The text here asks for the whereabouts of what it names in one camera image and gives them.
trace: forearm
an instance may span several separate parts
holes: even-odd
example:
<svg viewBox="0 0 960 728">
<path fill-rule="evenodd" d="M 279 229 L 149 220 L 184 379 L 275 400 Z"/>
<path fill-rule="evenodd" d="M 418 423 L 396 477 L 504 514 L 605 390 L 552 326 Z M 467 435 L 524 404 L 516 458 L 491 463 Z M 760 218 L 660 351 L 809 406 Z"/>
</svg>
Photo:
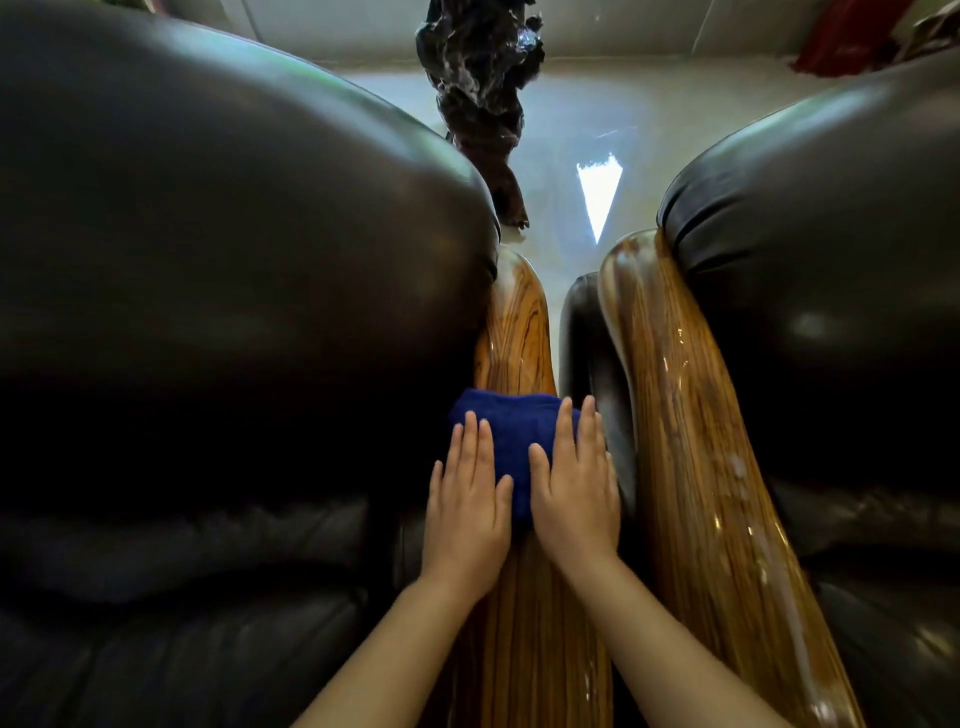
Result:
<svg viewBox="0 0 960 728">
<path fill-rule="evenodd" d="M 651 728 L 787 728 L 619 559 L 570 578 Z"/>
<path fill-rule="evenodd" d="M 416 581 L 293 728 L 407 728 L 417 724 L 472 605 Z"/>
</svg>

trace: microfiber cloth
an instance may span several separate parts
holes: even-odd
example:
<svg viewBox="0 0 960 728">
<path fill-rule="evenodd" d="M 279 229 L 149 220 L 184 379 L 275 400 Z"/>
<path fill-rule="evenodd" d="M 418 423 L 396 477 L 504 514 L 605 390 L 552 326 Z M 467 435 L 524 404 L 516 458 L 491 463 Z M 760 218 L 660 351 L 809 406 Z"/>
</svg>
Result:
<svg viewBox="0 0 960 728">
<path fill-rule="evenodd" d="M 539 443 L 553 464 L 553 438 L 557 432 L 557 412 L 561 399 L 553 395 L 513 397 L 467 389 L 450 410 L 450 427 L 464 423 L 467 413 L 476 413 L 477 422 L 486 420 L 493 433 L 493 461 L 496 482 L 504 475 L 514 479 L 514 519 L 529 522 L 530 455 L 528 449 Z M 573 410 L 573 431 L 580 422 L 580 410 Z"/>
</svg>

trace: wood grain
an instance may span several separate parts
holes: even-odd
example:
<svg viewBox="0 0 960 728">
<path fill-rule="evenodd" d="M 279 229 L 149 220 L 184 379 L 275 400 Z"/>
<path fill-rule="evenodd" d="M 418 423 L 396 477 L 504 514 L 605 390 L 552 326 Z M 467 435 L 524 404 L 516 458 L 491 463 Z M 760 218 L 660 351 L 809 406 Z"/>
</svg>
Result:
<svg viewBox="0 0 960 728">
<path fill-rule="evenodd" d="M 660 234 L 617 243 L 599 289 L 631 386 L 658 597 L 793 725 L 863 726 L 723 357 Z"/>
<path fill-rule="evenodd" d="M 502 394 L 556 394 L 546 298 L 530 264 L 500 247 L 474 384 Z M 514 546 L 448 665 L 457 728 L 610 728 L 610 658 L 536 536 Z"/>
</svg>

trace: right hand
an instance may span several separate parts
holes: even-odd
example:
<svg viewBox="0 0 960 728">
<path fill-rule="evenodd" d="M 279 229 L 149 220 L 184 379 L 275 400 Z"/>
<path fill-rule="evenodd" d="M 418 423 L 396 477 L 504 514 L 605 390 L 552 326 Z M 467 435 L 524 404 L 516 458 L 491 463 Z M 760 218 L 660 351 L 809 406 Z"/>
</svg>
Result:
<svg viewBox="0 0 960 728">
<path fill-rule="evenodd" d="M 620 494 L 607 452 L 603 418 L 588 396 L 573 440 L 573 402 L 557 414 L 553 470 L 540 445 L 530 446 L 530 509 L 547 557 L 569 580 L 598 559 L 617 558 Z"/>
</svg>

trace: polished wood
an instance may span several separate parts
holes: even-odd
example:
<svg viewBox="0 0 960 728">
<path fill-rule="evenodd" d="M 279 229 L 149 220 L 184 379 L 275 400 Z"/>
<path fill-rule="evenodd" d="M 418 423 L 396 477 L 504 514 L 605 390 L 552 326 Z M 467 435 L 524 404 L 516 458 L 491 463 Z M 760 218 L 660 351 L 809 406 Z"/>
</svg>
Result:
<svg viewBox="0 0 960 728">
<path fill-rule="evenodd" d="M 863 726 L 723 357 L 662 236 L 618 242 L 599 291 L 631 387 L 658 597 L 793 725 Z"/>
<path fill-rule="evenodd" d="M 501 246 L 474 384 L 502 394 L 556 394 L 546 298 L 533 268 Z M 610 728 L 610 658 L 536 536 L 514 534 L 500 579 L 451 655 L 457 728 Z"/>
</svg>

